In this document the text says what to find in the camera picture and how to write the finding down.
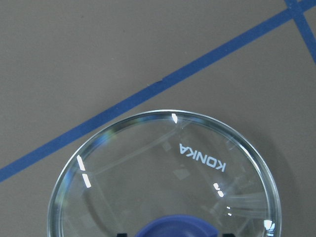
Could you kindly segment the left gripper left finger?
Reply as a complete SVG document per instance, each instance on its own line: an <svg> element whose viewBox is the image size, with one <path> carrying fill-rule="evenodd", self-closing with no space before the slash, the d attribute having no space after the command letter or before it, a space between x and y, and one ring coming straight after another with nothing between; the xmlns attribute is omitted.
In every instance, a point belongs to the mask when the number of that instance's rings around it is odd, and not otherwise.
<svg viewBox="0 0 316 237"><path fill-rule="evenodd" d="M127 233L118 233L116 237L128 237Z"/></svg>

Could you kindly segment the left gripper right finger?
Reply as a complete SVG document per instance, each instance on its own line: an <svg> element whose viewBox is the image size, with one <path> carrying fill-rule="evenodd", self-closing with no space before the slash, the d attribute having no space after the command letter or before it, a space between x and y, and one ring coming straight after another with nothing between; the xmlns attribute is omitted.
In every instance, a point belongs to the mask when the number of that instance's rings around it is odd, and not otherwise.
<svg viewBox="0 0 316 237"><path fill-rule="evenodd" d="M224 233L222 234L222 237L234 237L233 233Z"/></svg>

